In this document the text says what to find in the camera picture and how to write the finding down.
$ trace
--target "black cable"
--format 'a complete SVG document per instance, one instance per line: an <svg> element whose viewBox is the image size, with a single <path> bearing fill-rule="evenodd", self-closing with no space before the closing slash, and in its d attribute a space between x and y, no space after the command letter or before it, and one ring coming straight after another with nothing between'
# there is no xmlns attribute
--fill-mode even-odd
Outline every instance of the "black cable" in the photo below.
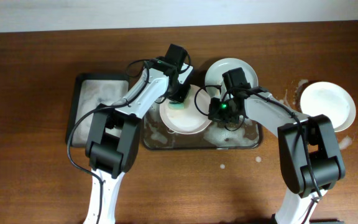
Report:
<svg viewBox="0 0 358 224"><path fill-rule="evenodd" d="M189 54L187 51L186 51L186 53L187 53L187 59L188 59L188 61L189 61L189 64L187 65L187 68L185 68L184 70L181 70L181 71L179 72L179 74L185 73L185 72L190 68L190 66L191 66L190 54Z"/></svg>
<svg viewBox="0 0 358 224"><path fill-rule="evenodd" d="M258 96L259 98L265 100L266 102L269 102L269 103L272 103L276 106L279 106L281 108L283 108L289 115L291 115L291 117L296 121L297 125L298 125L298 132L300 133L300 136L302 138L302 143L303 143L303 149L305 151L305 156L306 156L306 162L308 164L308 170L309 170L309 173L310 173L310 177L311 177L311 181L313 183L313 186L314 188L316 189L317 191L317 194L318 194L318 199L322 199L323 198L323 195L321 194L320 192L320 189L318 187L318 184L317 184L317 181L316 181L316 177L314 176L314 172L313 172L313 168L311 166L311 161L310 161L310 156L309 156L309 150L308 150L308 147L307 147L307 144L306 144L306 141L305 141L305 134L303 132L303 128L302 128L302 124L300 123L300 120L298 119L298 117L295 115L294 112L292 112L290 109L288 109L286 106L282 105L281 103L279 102L276 102L276 101L273 101L269 98L266 98L258 93L255 93L254 91L251 91L251 90L248 90L248 89L245 89L245 88L240 88L240 87L233 87L231 88L230 90L228 90L227 92L225 92L224 96L223 96L223 99L226 97L227 93L229 91L232 91L232 90L242 90L242 91L245 91L247 92L248 94L253 94L255 96Z"/></svg>
<svg viewBox="0 0 358 224"><path fill-rule="evenodd" d="M215 88L217 88L218 90L221 89L221 86L220 86L220 85L205 85L205 86L201 87L199 90L197 90L196 95L194 96L194 104L195 104L196 109L198 110L198 112L200 112L200 113L201 113L202 115L204 115L204 116L209 116L210 114L206 114L206 113L204 113L204 112L202 112L202 111L200 110L200 108L199 108L198 105L197 105L197 96L198 96L198 93L199 93L201 90L205 90L205 91L206 91L206 88L207 88L207 87L215 87Z"/></svg>
<svg viewBox="0 0 358 224"><path fill-rule="evenodd" d="M71 164L73 164L74 167L76 167L77 169L89 174L89 175L92 175L93 177L95 177L98 181L99 181L99 184L100 184L100 195L99 195L99 212L98 212L98 218L96 219L96 224L99 223L99 220L100 220L100 215L101 215L101 211L102 211L102 204L103 204L103 181L102 179L92 173L91 171L85 169L84 167L82 166L79 166L78 164L76 164L74 162L74 160L71 158L71 153L70 153L70 148L71 148L71 142L73 140L73 136L74 136L74 132L75 130L79 127L79 125L81 124L81 122L86 119L89 115L93 114L93 113L96 113L96 112L100 112L100 111L103 111L103 110L111 110L111 109L115 109L115 108L122 108L124 106L128 106L130 103L132 103L144 90L144 88L147 86L147 84L149 83L149 77L150 77L150 69L149 69L149 66L147 65L146 62L144 62L144 65L147 69L147 77L145 79L145 84L142 86L142 88L139 90L138 93L136 93L135 97L133 97L132 99L130 99L129 101L126 101L124 104L122 105L111 105L111 106L106 106L104 108L96 108L96 109L93 109L89 112L87 112L86 114L84 114L84 116L82 116L74 125L73 129L71 130L71 133L68 137L68 141L67 141L67 157L68 159L70 160Z"/></svg>
<svg viewBox="0 0 358 224"><path fill-rule="evenodd" d="M229 90L226 90L226 92L223 94L223 98L222 98L222 100L224 101L224 99L226 99L226 96L227 96L227 94L229 94L229 98L231 98L231 91L233 90L234 88L231 88L231 89L229 89Z"/></svg>
<svg viewBox="0 0 358 224"><path fill-rule="evenodd" d="M311 210L313 209L313 206L314 206L314 203L318 203L317 201L314 200L314 198L311 199L311 203L309 205L309 208L308 208L308 212L306 213L306 216L305 218L303 219L302 223L301 224L306 224L306 221L311 213Z"/></svg>
<svg viewBox="0 0 358 224"><path fill-rule="evenodd" d="M230 130L229 128L227 128L226 125L224 125L224 128L225 128L226 130L228 130L228 131L237 131L237 130L240 129L241 126L244 124L244 121L245 121L245 120L246 120L246 117L243 115L243 116L242 116L241 124L240 124L238 127L236 127L234 130Z"/></svg>
<svg viewBox="0 0 358 224"><path fill-rule="evenodd" d="M156 103L156 104L162 104L166 99L167 99L167 97L164 97L164 99L163 99L162 101L159 101L159 102L155 101L154 103Z"/></svg>
<svg viewBox="0 0 358 224"><path fill-rule="evenodd" d="M129 68L139 62L148 62L150 59L140 59L140 60L135 60L133 62L131 62L129 65L127 65L127 67L125 68L125 75L127 75L129 78L138 78L142 72L143 72L143 67L140 68L140 72L137 75L129 75Z"/></svg>

